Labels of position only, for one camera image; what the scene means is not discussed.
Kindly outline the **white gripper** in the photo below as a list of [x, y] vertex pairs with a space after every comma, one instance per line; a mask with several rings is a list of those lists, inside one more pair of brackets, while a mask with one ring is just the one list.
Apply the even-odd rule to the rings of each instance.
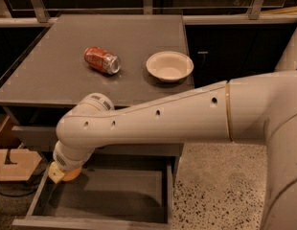
[[93, 149], [73, 149], [63, 145], [60, 141], [56, 142], [53, 152], [55, 162], [49, 166], [48, 176], [58, 184], [65, 176], [64, 171], [72, 171], [81, 168], [90, 158]]

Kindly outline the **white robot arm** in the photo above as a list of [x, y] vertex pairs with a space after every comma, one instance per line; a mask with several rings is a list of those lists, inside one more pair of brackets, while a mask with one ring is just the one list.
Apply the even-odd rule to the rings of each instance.
[[261, 230], [297, 230], [297, 70], [222, 81], [123, 109], [92, 93], [59, 120], [56, 134], [54, 182], [109, 145], [265, 144]]

